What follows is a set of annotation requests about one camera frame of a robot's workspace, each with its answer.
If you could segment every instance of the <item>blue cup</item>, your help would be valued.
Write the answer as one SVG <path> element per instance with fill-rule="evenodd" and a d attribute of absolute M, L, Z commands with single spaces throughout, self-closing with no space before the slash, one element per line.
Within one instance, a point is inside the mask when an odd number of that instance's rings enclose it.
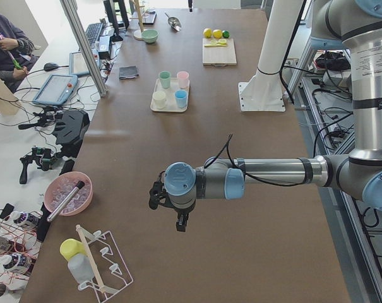
<path fill-rule="evenodd" d="M 162 71 L 159 76 L 161 86 L 163 88 L 170 88 L 171 86 L 171 73 L 169 71 Z"/>
<path fill-rule="evenodd" d="M 188 104 L 188 93 L 185 90 L 175 92 L 177 106 L 182 109 Z"/>

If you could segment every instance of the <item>green cup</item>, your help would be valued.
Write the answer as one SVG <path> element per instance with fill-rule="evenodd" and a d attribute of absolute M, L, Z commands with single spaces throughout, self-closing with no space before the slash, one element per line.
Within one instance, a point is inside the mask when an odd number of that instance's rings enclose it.
<path fill-rule="evenodd" d="M 161 86 L 163 88 L 170 88 L 171 86 L 171 73 L 169 71 L 160 72 L 159 76 Z"/>

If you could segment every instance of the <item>yellow cup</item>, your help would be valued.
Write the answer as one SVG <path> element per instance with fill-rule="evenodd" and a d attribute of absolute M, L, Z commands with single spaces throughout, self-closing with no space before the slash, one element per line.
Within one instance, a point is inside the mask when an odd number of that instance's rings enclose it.
<path fill-rule="evenodd" d="M 84 250 L 84 245 L 80 241 L 76 239 L 67 239 L 60 245 L 60 253 L 61 255 L 69 261 L 71 257 L 78 253 L 82 253 L 85 256 L 87 253 Z"/>

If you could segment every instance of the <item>person's hand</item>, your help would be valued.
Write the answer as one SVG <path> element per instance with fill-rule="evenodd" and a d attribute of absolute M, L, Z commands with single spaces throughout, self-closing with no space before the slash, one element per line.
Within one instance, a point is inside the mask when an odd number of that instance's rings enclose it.
<path fill-rule="evenodd" d="M 12 38 L 3 38 L 0 40 L 0 47 L 4 51 L 10 51 L 18 47 L 18 41 Z"/>
<path fill-rule="evenodd" d="M 28 70 L 24 66 L 22 69 L 14 69 L 13 78 L 15 80 L 23 80 L 28 75 Z"/>

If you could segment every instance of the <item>keyboard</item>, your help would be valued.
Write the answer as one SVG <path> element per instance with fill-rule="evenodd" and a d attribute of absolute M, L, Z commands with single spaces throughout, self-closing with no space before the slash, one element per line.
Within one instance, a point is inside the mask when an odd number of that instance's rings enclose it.
<path fill-rule="evenodd" d="M 94 48 L 96 41 L 99 40 L 102 31 L 102 23 L 92 23 L 87 26 L 85 30 L 85 35 L 87 36 L 88 43 L 90 47 Z"/>

